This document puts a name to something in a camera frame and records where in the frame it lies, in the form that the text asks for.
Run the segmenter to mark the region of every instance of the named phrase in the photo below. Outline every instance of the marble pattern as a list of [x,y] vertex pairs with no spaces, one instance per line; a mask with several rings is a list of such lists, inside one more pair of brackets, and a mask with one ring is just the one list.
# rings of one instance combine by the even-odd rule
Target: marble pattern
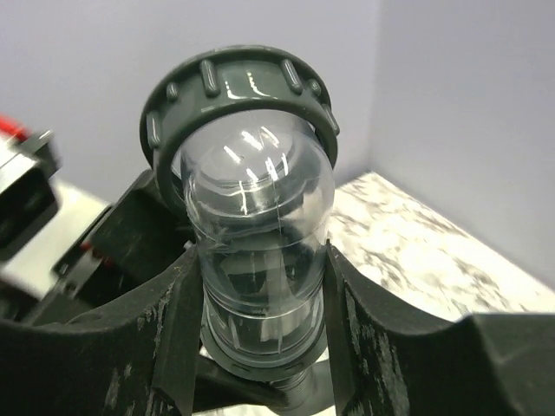
[[[555,292],[375,173],[336,191],[329,224],[331,242],[365,276],[431,314],[555,312]],[[258,406],[205,413],[272,414]]]

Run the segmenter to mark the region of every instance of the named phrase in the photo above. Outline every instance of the wall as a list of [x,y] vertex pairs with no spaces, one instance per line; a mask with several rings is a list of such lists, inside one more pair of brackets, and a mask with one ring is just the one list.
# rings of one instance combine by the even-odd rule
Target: wall
[[367,167],[375,0],[322,3],[4,1],[0,112],[52,128],[61,176],[115,199],[147,167],[142,106],[191,55],[237,43],[288,49],[326,80],[342,128],[336,179]]
[[384,2],[372,167],[555,287],[555,2]]

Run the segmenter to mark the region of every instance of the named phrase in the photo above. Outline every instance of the red object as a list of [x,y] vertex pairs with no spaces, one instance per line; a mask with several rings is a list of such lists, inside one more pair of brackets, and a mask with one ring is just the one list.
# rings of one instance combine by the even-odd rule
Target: red object
[[17,121],[11,120],[5,115],[0,114],[0,132],[8,134],[10,137],[15,137],[19,141],[25,141],[29,138],[30,133],[25,127]]

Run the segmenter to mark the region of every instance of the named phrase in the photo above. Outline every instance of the red wire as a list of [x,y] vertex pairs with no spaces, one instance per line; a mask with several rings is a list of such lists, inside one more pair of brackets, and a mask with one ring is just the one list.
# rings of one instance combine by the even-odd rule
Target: red wire
[[0,132],[15,137],[18,141],[25,141],[29,138],[29,132],[17,121],[11,120],[5,115],[0,114]]

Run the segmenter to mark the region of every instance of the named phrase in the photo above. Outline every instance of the transparent container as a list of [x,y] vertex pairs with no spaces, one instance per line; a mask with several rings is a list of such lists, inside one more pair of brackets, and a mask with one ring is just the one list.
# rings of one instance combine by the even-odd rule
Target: transparent container
[[212,336],[250,366],[295,360],[323,323],[335,192],[312,127],[279,111],[233,114],[189,137],[180,156]]

